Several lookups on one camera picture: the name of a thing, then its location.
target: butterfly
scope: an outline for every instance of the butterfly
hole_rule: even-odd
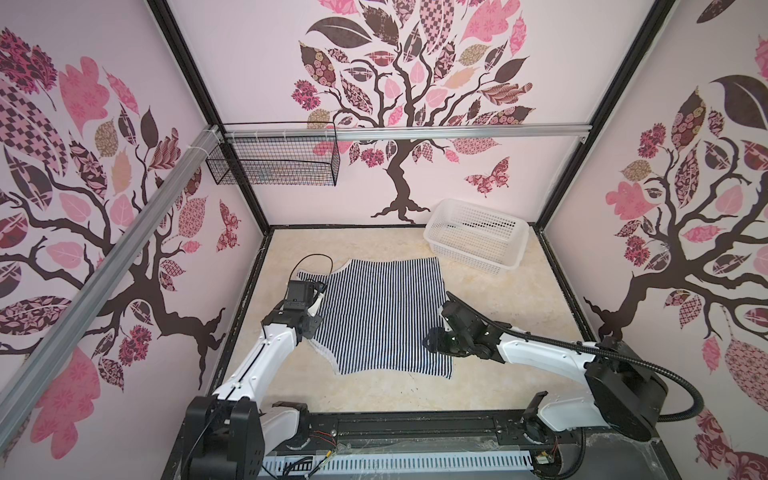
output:
[[[230,208],[221,200],[219,200],[219,210],[221,210],[221,220],[224,220],[225,230],[219,236],[219,241],[216,243],[217,252],[220,252],[227,247],[234,248],[236,245],[239,245],[235,230],[237,230],[237,226],[241,221],[237,219],[237,215],[230,214]]]
[[[470,175],[464,180],[468,181],[470,185],[475,185],[478,188],[478,192],[484,194],[485,197],[488,198],[487,193],[493,190],[494,184],[496,184],[496,187],[509,187],[509,185],[507,185],[509,175],[505,173],[507,169],[509,169],[509,157],[498,162],[496,166],[493,167],[493,171],[488,177],[485,175]]]

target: wall mural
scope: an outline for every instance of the wall mural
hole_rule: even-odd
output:
[[[730,3],[716,0],[698,23]],[[762,38],[755,60],[768,80],[768,43]],[[627,181],[605,197],[627,221],[615,234],[626,243],[624,257],[633,267],[627,295],[615,311],[584,300],[603,322],[600,337],[621,338],[648,290],[668,290],[662,307],[679,309],[681,329],[699,319],[706,325],[701,358],[707,368],[713,372],[724,360],[742,392],[768,411],[768,290],[756,296],[740,292],[747,284],[768,289],[768,238],[759,233],[768,222],[768,147],[726,135],[768,139],[768,87],[741,74],[712,83],[724,90],[722,108],[708,106],[697,88],[668,132],[657,123],[641,133],[641,159],[621,171]],[[711,183],[701,181],[712,174]],[[724,325],[713,322],[715,307]],[[734,332],[747,333],[753,343],[738,340]],[[709,466],[730,466],[728,478],[768,478],[768,458],[734,452],[709,410],[697,424],[703,434],[694,440]]]
[[[312,111],[309,121],[317,123],[310,127],[323,128],[326,124],[320,122],[327,121],[340,127],[519,124],[534,110],[506,106],[533,88],[531,83],[511,82],[527,60],[515,58],[527,35],[525,21],[522,15],[508,21],[520,9],[519,0],[457,0],[463,15],[472,12],[464,31],[453,28],[454,0],[425,0],[421,5],[416,0],[319,1],[345,16],[320,19],[307,31],[319,32],[338,48],[324,51],[308,45],[310,41],[299,42],[302,63],[315,83],[298,80],[292,98]],[[364,45],[368,53],[363,56],[348,50]],[[363,88],[372,91],[373,99]],[[373,217],[396,212],[400,220],[414,223],[408,211],[429,209],[411,199],[404,161],[432,162],[439,152],[459,162],[460,154],[478,154],[498,145],[492,138],[456,139],[451,144],[339,142],[339,152],[349,152],[350,164],[360,160],[369,168],[388,162],[385,171],[397,195]],[[320,150],[318,154],[326,153],[325,147]],[[507,166],[504,159],[491,175],[472,175],[466,181],[487,194],[507,184]]]
[[[91,58],[82,57],[79,69],[66,65],[64,71],[57,71],[39,46],[30,48],[7,28],[0,36],[0,55],[0,72],[8,80],[0,77],[0,140],[15,184],[15,190],[0,190],[3,212],[11,211],[0,219],[0,249],[13,252],[0,254],[0,298],[16,289],[22,291],[28,276],[60,280],[82,289],[178,161],[178,133],[171,128],[170,136],[161,140],[150,108],[140,114],[128,86]],[[102,72],[109,88],[100,84]],[[38,99],[33,100],[34,94],[48,96],[57,81],[74,128],[51,122],[35,105]],[[112,105],[119,109],[108,111],[105,107],[113,93],[119,103]],[[50,96],[45,101],[54,109],[61,107]],[[103,121],[93,138],[83,135],[89,121]],[[67,130],[69,142],[65,145],[62,134]],[[223,335],[215,338],[214,333],[224,308],[204,322],[169,311],[165,301],[166,295],[176,291],[174,278],[185,273],[178,259],[201,248],[194,239],[203,226],[207,202],[206,197],[194,196],[201,174],[198,168],[131,264],[132,283],[101,309],[99,316],[108,323],[97,319],[96,327],[85,333],[101,337],[95,351],[76,349],[68,367],[35,407],[41,411],[31,427],[31,440],[40,442],[53,435],[54,458],[74,447],[78,438],[74,423],[93,412],[92,400],[101,391],[99,379],[124,389],[124,369],[147,358],[152,339],[177,334],[194,339],[202,386],[205,356],[209,349],[218,349],[223,339]],[[66,216],[51,217],[56,210],[51,206],[60,206]],[[220,212],[225,230],[217,251],[237,245],[240,222],[222,201]],[[43,236],[34,244],[25,244],[35,229],[43,231]],[[51,262],[59,268],[47,268]],[[20,341],[4,339],[0,355],[30,354],[41,338],[31,343],[23,337],[50,328],[69,304],[68,298],[35,291],[26,300],[2,306],[0,333],[18,336]],[[29,419],[4,457],[28,423]]]

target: black cable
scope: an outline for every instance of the black cable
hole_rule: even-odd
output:
[[[646,362],[645,360],[642,360],[642,359],[635,359],[630,356],[621,355],[620,353],[612,352],[606,349],[599,349],[599,348],[590,347],[590,346],[583,346],[583,345],[578,345],[574,343],[563,342],[560,340],[550,339],[545,336],[533,335],[530,332],[525,332],[525,333],[515,332],[514,330],[508,329],[502,325],[499,325],[495,321],[489,318],[486,318],[485,316],[478,313],[471,307],[469,308],[483,322],[486,322],[494,326],[495,328],[500,329],[504,333],[508,333],[509,335],[516,336],[519,339],[523,339],[526,341],[532,340],[534,342],[546,343],[548,345],[557,346],[564,349],[571,349],[571,350],[574,350],[575,352],[587,353],[589,355],[595,355],[595,356],[602,356],[607,359],[619,360],[620,362],[633,363],[634,365],[642,366],[646,369],[649,369],[653,372],[658,373],[659,375],[665,376],[668,379],[672,380],[679,386],[683,387],[686,390],[686,392],[690,394],[691,398],[694,400],[694,404],[688,410],[684,410],[682,412],[659,415],[658,422],[679,422],[681,420],[692,419],[693,417],[701,413],[701,411],[704,409],[704,398],[703,396],[701,396],[701,394],[696,389],[696,387],[693,386],[690,382],[688,382],[683,377],[679,376],[675,372],[665,369],[663,366],[659,366],[651,362]]]
[[[584,463],[584,455],[587,453],[587,436],[584,434],[584,428],[580,428],[581,430],[581,446],[578,450],[578,457],[576,457],[576,461],[574,462],[571,467],[562,473],[558,473],[557,475],[544,475],[541,472],[537,472],[536,469],[534,469],[534,475],[536,475],[539,478],[543,478],[544,480],[565,480],[566,478],[570,478],[575,475],[576,472],[578,472],[578,469],[581,468],[581,464]],[[563,452],[560,451],[560,458],[563,458]]]

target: wire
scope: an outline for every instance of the wire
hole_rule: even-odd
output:
[[[566,478],[570,478],[573,475],[575,475],[576,472],[578,472],[578,469],[581,468],[581,464],[584,463],[584,455],[587,453],[587,438],[584,434],[584,428],[580,428],[581,430],[581,446],[578,449],[578,457],[576,457],[576,461],[574,462],[571,467],[562,473],[558,473],[557,475],[545,475],[541,472],[537,472],[534,469],[534,474],[539,477],[543,478],[544,480],[565,480]]]

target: brown leaf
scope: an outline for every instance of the brown leaf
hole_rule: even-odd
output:
[[[751,255],[752,254],[733,255],[731,253],[720,255],[717,258],[717,260],[715,260],[715,263],[712,265],[712,273],[714,273],[715,275],[720,275],[721,273],[732,272],[736,268],[738,268],[739,265],[746,262],[746,259],[750,258]]]

